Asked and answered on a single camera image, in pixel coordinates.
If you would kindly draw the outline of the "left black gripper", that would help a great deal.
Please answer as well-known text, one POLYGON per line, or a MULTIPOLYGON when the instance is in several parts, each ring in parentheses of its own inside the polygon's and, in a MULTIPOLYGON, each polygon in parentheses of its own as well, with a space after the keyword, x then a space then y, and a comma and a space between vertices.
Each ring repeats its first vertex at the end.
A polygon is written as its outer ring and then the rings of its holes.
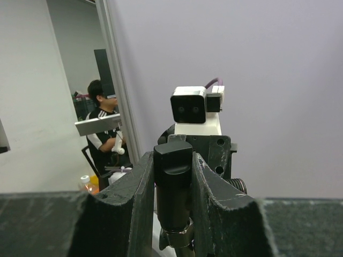
POLYGON ((183 140, 192 145, 207 165, 223 179, 232 178, 232 155, 238 146, 226 135, 169 135, 168 141, 183 140))

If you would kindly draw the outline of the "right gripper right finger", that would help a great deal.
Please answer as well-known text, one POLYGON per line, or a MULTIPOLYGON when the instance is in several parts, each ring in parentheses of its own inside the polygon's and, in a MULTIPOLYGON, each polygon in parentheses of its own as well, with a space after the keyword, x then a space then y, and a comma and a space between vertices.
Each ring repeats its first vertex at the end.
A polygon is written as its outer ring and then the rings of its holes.
POLYGON ((253 198, 193 155, 197 256, 342 256, 342 200, 253 198))

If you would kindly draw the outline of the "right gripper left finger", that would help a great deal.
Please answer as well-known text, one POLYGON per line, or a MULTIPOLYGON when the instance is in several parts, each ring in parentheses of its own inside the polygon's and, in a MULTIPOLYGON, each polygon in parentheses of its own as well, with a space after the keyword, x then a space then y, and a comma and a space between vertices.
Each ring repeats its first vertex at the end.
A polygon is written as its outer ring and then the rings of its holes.
POLYGON ((1 195, 1 256, 151 256, 153 155, 96 195, 1 195))

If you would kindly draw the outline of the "black T-shaped fitting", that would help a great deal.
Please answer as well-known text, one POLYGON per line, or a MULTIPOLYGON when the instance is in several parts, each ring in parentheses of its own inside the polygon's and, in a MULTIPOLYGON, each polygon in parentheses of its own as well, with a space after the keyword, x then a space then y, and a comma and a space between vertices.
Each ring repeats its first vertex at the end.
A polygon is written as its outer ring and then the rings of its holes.
POLYGON ((154 147, 154 178, 158 219, 163 230, 176 233, 186 230, 190 220, 208 220, 208 201, 191 195, 192 146, 168 142, 154 147))

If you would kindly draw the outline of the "orange juice bottle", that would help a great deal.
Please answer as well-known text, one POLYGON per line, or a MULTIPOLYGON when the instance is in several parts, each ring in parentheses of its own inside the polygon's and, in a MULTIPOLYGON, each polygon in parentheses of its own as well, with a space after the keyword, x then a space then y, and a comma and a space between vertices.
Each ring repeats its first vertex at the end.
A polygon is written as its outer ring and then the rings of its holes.
POLYGON ((95 195, 100 192, 99 180, 97 176, 84 175, 80 178, 80 183, 78 186, 80 191, 87 192, 89 194, 95 195))

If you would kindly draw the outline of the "person in black shirt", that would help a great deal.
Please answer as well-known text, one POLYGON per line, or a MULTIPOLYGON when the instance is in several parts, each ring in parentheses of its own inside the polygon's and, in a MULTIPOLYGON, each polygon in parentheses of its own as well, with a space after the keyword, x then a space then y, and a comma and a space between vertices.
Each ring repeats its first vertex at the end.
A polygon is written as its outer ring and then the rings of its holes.
POLYGON ((107 96, 100 80, 90 82, 87 92, 95 108, 86 116, 93 126, 86 140, 98 173, 104 175, 112 167, 132 168, 124 133, 117 137, 121 129, 117 127, 118 118, 114 118, 118 114, 116 96, 107 96))

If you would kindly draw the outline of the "aluminium rail frame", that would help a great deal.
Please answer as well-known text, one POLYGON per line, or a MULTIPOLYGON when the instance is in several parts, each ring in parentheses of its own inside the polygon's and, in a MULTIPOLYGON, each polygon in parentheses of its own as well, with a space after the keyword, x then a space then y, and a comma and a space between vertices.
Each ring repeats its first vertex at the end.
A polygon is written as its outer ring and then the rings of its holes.
POLYGON ((113 80, 114 90, 117 94, 118 105, 126 137, 126 144, 132 164, 137 164, 141 154, 138 141, 137 128, 131 110, 128 90, 124 79, 124 72, 120 59, 117 36, 114 26, 114 17, 111 14, 109 1, 96 1, 101 30, 106 45, 106 52, 113 80))

